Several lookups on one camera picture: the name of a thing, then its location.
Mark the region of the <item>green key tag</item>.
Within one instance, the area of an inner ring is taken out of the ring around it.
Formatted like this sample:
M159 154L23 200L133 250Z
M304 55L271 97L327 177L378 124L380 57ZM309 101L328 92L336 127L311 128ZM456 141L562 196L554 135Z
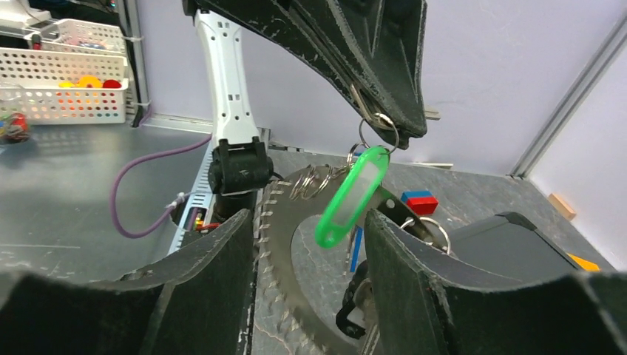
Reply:
M389 163L390 152L383 146L372 146L358 156L316 226L318 246L333 248L347 236L383 181Z

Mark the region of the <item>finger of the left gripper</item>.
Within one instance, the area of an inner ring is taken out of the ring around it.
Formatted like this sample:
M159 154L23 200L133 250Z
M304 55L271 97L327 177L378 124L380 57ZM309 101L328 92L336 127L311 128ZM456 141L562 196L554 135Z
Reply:
M425 1L185 1L281 46L325 78L385 142L427 133L421 65Z

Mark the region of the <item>blue key tag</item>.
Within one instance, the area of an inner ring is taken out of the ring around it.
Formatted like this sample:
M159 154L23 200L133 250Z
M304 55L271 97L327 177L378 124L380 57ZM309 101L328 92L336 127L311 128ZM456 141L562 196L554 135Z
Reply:
M358 266L359 252L361 250L361 243L363 237L363 229L356 226L351 235L350 242L350 272L354 272Z

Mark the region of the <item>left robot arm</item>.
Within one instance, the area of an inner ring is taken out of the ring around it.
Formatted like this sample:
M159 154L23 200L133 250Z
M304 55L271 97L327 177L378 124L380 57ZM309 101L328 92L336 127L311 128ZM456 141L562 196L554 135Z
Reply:
M242 57L243 30L325 78L394 149L426 134L421 63L425 1L184 1L206 57L214 116L209 182L224 217L271 177Z

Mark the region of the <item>metal disc keyring with rings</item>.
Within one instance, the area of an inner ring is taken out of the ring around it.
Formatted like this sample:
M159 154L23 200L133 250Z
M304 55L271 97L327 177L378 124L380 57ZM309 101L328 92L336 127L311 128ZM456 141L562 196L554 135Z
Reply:
M412 239L446 255L450 236L430 217L420 217L381 184L346 237L333 248L318 246L315 229L323 211L350 167L369 145L360 138L340 166L310 164L270 183L260 204L259 262L268 282L270 309L280 309L276 328L295 354L371 354L379 341L379 325L372 282L366 272L343 280L339 247L350 248L356 226L375 209L399 224Z

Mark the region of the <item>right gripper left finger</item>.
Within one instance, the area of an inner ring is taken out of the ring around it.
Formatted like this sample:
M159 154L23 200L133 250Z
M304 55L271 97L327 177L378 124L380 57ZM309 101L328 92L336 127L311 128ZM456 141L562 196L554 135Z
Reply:
M253 215L116 281L1 274L3 354L235 354L253 268Z

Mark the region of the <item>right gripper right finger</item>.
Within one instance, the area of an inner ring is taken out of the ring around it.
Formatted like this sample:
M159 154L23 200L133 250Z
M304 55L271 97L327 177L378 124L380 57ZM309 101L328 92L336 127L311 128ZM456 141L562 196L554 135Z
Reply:
M386 354L624 354L626 275L573 271L525 283L365 217L368 274Z

